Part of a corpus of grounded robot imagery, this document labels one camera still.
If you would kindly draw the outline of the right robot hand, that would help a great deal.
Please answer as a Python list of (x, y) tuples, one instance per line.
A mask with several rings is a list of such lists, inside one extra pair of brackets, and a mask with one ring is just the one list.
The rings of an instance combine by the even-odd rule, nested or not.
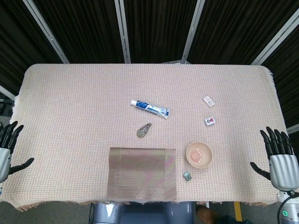
[(299, 188), (299, 163), (293, 151), (291, 140), (285, 132), (266, 127), (260, 130), (269, 162), (269, 171), (260, 169), (254, 162), (250, 165), (259, 175), (271, 181), (279, 191), (293, 191)]

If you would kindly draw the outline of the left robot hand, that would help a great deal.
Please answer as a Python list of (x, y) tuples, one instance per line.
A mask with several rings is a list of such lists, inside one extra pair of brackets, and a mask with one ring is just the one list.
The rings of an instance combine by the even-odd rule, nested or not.
[(24, 125), (16, 128), (18, 122), (15, 121), (5, 127), (0, 128), (0, 182), (3, 183), (9, 175), (19, 172), (32, 164), (34, 158), (29, 158), (25, 163), (11, 166), (12, 154), (14, 152), (17, 138), (23, 130)]

